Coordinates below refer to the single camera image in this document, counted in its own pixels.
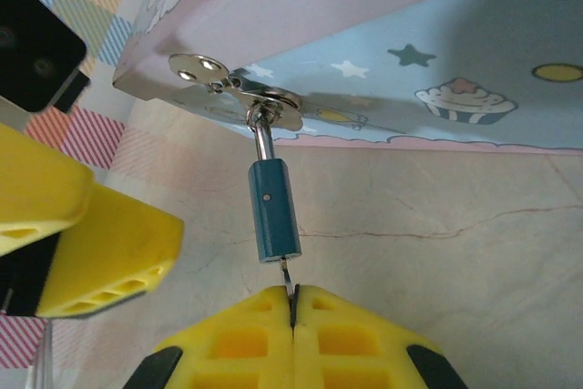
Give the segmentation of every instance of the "beige marble surface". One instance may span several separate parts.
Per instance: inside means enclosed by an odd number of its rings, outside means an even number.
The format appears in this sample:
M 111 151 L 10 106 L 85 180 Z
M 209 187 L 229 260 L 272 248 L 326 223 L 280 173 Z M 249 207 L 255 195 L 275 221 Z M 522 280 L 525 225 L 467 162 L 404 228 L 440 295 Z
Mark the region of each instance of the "beige marble surface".
M 121 387 L 156 342 L 280 282 L 257 261 L 254 145 L 159 101 L 130 126 L 151 141 L 107 184 L 184 219 L 182 254 L 156 292 L 56 324 L 59 388 Z M 302 236 L 295 281 L 436 341 L 470 388 L 583 387 L 583 158 L 276 152 Z

